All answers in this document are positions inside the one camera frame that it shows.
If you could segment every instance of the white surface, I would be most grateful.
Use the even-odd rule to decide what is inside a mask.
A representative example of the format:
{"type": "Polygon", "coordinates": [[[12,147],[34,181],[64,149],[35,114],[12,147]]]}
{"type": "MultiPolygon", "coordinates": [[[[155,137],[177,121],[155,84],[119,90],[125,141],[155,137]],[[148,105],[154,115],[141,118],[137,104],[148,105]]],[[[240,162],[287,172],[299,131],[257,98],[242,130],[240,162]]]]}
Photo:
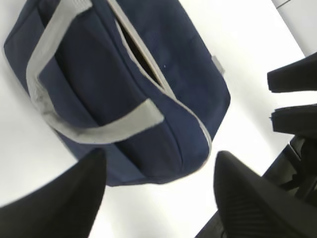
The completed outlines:
{"type": "Polygon", "coordinates": [[[304,54],[317,52],[317,1],[291,0],[278,11],[304,54]]]}
{"type": "MultiPolygon", "coordinates": [[[[229,150],[262,174],[291,136],[273,133],[275,108],[312,103],[313,93],[274,95],[266,73],[303,57],[269,0],[181,0],[226,70],[232,104],[208,163],[166,185],[106,188],[92,238],[193,238],[216,211],[214,158],[229,150]]],[[[24,0],[0,1],[0,43],[24,0]]],[[[0,205],[37,189],[75,160],[32,108],[0,57],[0,205]]]]}

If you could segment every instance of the gray strap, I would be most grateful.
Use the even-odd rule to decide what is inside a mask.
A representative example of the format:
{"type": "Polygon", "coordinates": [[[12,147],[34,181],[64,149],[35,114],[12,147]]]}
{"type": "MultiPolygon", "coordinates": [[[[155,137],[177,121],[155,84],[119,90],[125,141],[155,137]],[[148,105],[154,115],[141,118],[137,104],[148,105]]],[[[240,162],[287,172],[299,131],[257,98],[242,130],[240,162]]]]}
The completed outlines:
{"type": "Polygon", "coordinates": [[[55,130],[78,143],[108,144],[125,140],[164,120],[164,116],[147,99],[126,116],[105,126],[78,128],[63,120],[56,112],[50,96],[39,80],[39,75],[54,57],[62,38],[73,19],[90,9],[90,0],[61,0],[42,34],[26,69],[26,80],[31,101],[45,121],[55,130]]]}

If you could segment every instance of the bag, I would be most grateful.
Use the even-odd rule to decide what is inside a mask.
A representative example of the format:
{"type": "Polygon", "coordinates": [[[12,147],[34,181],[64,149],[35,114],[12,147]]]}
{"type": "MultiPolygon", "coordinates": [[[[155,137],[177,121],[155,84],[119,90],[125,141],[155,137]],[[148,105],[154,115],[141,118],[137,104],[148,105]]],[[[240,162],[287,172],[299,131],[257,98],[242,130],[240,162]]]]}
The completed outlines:
{"type": "Polygon", "coordinates": [[[110,186],[199,169],[230,103],[177,0],[27,0],[4,50],[77,159],[107,151],[110,186]]]}

